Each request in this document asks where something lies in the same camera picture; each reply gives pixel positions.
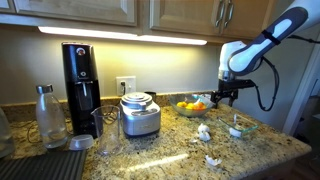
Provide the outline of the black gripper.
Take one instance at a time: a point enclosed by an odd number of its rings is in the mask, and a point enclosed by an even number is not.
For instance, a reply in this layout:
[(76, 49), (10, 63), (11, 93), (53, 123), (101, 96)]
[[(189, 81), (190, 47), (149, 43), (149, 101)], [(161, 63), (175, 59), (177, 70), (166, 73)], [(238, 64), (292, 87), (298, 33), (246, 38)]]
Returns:
[(255, 83), (250, 79), (235, 79), (231, 81), (218, 81), (218, 89), (211, 93), (210, 100), (215, 104), (215, 108), (218, 107), (218, 103), (223, 98), (228, 98), (228, 105), (232, 106), (233, 102), (238, 98), (238, 92), (240, 89), (254, 87)]

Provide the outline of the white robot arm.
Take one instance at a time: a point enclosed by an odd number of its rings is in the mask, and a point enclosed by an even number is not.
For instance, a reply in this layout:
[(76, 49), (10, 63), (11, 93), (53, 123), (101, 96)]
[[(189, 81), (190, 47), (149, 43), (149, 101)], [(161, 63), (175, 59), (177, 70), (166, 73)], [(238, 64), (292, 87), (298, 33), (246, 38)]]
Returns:
[[(238, 90), (255, 87), (258, 103), (263, 111), (270, 111), (274, 105), (279, 88), (279, 74), (275, 66), (264, 57), (274, 46), (285, 38), (302, 39), (295, 33), (320, 23), (320, 0), (294, 0), (290, 6), (252, 42), (242, 41), (225, 43), (220, 53), (218, 89), (211, 93), (211, 101), (218, 105), (223, 98), (229, 105), (238, 98)], [(265, 61), (274, 73), (274, 94), (269, 108), (262, 105), (258, 86), (250, 79), (237, 79), (257, 70)]]

